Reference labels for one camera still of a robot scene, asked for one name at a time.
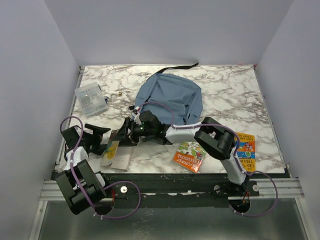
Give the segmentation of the yellow cover book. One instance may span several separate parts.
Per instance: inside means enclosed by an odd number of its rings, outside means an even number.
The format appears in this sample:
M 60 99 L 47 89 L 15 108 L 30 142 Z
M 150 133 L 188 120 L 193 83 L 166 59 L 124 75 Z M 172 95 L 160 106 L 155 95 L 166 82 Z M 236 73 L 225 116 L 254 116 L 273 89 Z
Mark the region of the yellow cover book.
M 109 167 L 116 170 L 128 171 L 130 161 L 132 158 L 133 148 L 129 146 L 120 146 L 119 141 L 112 140 L 112 138 L 118 133 L 117 130 L 112 130 L 107 148 L 103 153 L 101 160 L 101 167 Z

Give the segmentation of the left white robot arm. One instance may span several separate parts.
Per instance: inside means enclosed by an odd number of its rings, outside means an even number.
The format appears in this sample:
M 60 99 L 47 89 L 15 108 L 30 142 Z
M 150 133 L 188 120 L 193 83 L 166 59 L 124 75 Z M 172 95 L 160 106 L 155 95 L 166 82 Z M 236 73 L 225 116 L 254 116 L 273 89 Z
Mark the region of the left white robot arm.
M 94 173 L 88 163 L 89 154 L 101 156 L 107 148 L 102 144 L 103 135 L 111 129 L 86 123 L 90 132 L 78 133 L 81 127 L 76 125 L 61 132 L 65 143 L 64 158 L 67 165 L 55 176 L 55 181 L 71 212 L 75 215 L 88 209 L 107 197 L 111 185 L 99 171 Z

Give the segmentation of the orange treehouse book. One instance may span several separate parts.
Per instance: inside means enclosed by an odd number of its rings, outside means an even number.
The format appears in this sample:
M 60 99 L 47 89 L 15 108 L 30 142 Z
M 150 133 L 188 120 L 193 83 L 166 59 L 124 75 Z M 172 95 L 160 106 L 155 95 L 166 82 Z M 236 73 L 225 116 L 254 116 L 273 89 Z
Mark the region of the orange treehouse book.
M 207 152 L 197 142 L 182 142 L 173 156 L 173 162 L 196 174 Z

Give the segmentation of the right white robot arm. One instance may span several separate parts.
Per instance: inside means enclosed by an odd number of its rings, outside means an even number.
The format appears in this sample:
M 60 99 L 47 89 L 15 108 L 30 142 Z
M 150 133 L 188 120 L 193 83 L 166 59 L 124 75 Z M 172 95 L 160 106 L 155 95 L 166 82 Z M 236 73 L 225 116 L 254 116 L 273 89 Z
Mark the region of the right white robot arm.
M 226 170 L 230 191 L 241 196 L 248 190 L 249 176 L 237 156 L 239 140 L 236 133 L 211 117 L 189 125 L 162 123 L 147 110 L 137 120 L 127 117 L 112 137 L 120 146 L 136 146 L 140 141 L 154 141 L 160 145 L 197 142 L 214 159 L 221 161 Z

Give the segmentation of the yellow blue treehouse book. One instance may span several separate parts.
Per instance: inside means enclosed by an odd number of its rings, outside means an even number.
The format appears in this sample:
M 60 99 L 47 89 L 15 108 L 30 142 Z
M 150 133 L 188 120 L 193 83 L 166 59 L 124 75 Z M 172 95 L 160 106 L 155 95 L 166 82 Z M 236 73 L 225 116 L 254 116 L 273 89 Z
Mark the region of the yellow blue treehouse book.
M 237 132 L 240 139 L 237 156 L 247 172 L 254 172 L 256 170 L 256 147 L 255 136 L 247 133 Z

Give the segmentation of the blue student backpack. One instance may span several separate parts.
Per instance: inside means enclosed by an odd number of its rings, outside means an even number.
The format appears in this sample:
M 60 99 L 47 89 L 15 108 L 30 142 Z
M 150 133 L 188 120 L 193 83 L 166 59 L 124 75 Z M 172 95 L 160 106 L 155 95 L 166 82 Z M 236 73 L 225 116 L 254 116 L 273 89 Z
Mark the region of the blue student backpack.
M 165 73 L 169 67 L 151 75 L 140 87 L 130 107 L 140 107 L 140 115 L 151 111 L 163 124 L 191 125 L 203 110 L 202 89 L 192 80 Z

